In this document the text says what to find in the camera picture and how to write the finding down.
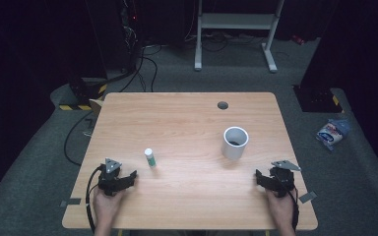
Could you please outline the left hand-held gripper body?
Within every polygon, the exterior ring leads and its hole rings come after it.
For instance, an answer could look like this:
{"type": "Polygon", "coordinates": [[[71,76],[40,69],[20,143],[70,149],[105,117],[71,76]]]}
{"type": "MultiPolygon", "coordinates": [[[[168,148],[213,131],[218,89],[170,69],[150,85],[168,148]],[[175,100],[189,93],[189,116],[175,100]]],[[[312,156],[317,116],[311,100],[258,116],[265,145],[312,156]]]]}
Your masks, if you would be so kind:
{"type": "Polygon", "coordinates": [[[120,167],[120,162],[110,158],[101,166],[97,185],[107,196],[113,197],[125,187],[124,180],[118,177],[120,167]]]}

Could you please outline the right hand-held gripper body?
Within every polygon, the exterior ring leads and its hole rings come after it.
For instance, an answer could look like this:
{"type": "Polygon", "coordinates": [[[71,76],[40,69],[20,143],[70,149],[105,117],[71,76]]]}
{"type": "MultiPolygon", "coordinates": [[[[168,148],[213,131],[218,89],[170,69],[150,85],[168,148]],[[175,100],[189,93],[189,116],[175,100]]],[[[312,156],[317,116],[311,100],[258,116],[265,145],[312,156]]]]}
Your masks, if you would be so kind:
{"type": "Polygon", "coordinates": [[[276,197],[282,198],[295,188],[293,172],[301,171],[301,168],[289,160],[274,161],[272,165],[270,174],[278,183],[275,189],[276,197]]]}

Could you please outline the person's right hand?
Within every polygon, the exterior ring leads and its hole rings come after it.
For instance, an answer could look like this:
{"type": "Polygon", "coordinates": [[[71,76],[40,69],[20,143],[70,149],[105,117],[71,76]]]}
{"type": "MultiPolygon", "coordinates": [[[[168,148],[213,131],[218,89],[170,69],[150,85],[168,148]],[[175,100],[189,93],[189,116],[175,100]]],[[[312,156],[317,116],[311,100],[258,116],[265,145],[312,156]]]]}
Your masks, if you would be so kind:
{"type": "Polygon", "coordinates": [[[277,229],[293,229],[293,200],[290,196],[277,198],[276,195],[267,190],[266,195],[269,202],[269,210],[277,229]]]}

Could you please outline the white glue stick green label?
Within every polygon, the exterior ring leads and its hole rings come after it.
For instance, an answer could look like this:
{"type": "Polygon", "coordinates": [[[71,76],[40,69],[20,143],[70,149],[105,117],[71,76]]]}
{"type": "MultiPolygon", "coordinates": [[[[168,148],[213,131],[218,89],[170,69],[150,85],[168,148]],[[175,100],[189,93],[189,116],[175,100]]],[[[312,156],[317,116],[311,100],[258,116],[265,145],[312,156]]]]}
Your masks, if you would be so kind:
{"type": "Polygon", "coordinates": [[[156,167],[157,163],[156,163],[156,159],[155,159],[153,150],[151,148],[146,148],[145,151],[144,151],[144,154],[145,154],[145,157],[146,157],[146,160],[147,160],[149,166],[150,167],[156,167]]]}

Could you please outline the grey tape strip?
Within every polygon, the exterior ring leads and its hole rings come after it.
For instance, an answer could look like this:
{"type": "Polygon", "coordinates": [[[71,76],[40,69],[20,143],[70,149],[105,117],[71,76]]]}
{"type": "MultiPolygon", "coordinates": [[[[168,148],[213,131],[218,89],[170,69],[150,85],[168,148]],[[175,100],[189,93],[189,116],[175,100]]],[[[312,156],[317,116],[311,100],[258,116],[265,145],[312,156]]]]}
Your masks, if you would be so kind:
{"type": "Polygon", "coordinates": [[[71,198],[71,199],[68,199],[68,200],[63,200],[61,201],[60,203],[60,207],[67,207],[67,206],[70,206],[70,205],[79,205],[81,203],[82,199],[78,199],[78,198],[71,198]]]}
{"type": "Polygon", "coordinates": [[[311,191],[302,195],[299,199],[303,204],[305,204],[309,201],[314,200],[316,197],[317,197],[317,194],[314,191],[311,191]]]}

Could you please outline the white cylindrical cup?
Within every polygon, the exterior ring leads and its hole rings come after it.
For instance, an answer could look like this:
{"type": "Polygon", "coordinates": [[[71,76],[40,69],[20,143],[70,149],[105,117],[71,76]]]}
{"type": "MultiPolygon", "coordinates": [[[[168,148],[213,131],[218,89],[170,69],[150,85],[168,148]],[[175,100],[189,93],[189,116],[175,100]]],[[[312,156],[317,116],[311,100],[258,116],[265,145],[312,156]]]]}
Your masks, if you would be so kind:
{"type": "Polygon", "coordinates": [[[241,127],[228,127],[222,135],[221,153],[230,160],[239,159],[249,142],[248,133],[241,127]]]}

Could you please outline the blue white plastic packet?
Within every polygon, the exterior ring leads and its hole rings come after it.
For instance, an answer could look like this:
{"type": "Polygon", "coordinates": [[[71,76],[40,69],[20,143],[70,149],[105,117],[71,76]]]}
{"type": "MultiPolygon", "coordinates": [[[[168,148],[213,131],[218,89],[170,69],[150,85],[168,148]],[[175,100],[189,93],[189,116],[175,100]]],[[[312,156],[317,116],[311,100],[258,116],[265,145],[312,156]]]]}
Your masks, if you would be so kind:
{"type": "Polygon", "coordinates": [[[333,151],[334,145],[343,140],[350,131],[350,124],[347,119],[329,119],[316,134],[316,139],[320,141],[328,150],[333,151]]]}

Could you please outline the brown cardboard piece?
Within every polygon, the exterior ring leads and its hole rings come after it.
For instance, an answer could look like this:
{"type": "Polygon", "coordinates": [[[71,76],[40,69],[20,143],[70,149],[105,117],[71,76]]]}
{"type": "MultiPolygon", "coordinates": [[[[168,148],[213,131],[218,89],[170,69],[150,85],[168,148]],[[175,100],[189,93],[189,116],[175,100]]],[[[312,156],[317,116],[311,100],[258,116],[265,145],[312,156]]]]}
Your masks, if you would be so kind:
{"type": "Polygon", "coordinates": [[[94,115],[98,116],[99,113],[100,113],[100,110],[103,106],[103,101],[99,100],[99,99],[90,99],[89,103],[90,103],[90,106],[91,106],[91,109],[92,109],[94,115]]]}

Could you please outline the dark equipment rack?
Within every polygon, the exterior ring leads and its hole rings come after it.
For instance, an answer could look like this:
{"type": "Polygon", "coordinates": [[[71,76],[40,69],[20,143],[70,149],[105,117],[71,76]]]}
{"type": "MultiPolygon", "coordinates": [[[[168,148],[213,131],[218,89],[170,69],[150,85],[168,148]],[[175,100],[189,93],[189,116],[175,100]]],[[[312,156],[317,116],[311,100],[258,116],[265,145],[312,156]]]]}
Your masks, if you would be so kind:
{"type": "Polygon", "coordinates": [[[137,0],[86,0],[107,73],[134,71],[140,42],[137,0]]]}

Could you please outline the white metal stand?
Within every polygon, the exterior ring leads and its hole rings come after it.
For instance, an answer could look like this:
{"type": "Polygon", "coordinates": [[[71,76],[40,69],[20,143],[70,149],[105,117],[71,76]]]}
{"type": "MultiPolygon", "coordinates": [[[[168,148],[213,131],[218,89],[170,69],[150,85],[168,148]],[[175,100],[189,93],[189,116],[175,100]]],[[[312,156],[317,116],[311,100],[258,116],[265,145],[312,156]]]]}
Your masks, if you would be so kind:
{"type": "Polygon", "coordinates": [[[269,71],[278,71],[271,52],[271,46],[282,14],[284,0],[278,0],[276,11],[273,14],[231,14],[231,13],[204,13],[203,0],[198,0],[197,34],[194,57],[194,70],[202,70],[202,30],[267,30],[267,40],[261,44],[269,71]]]}

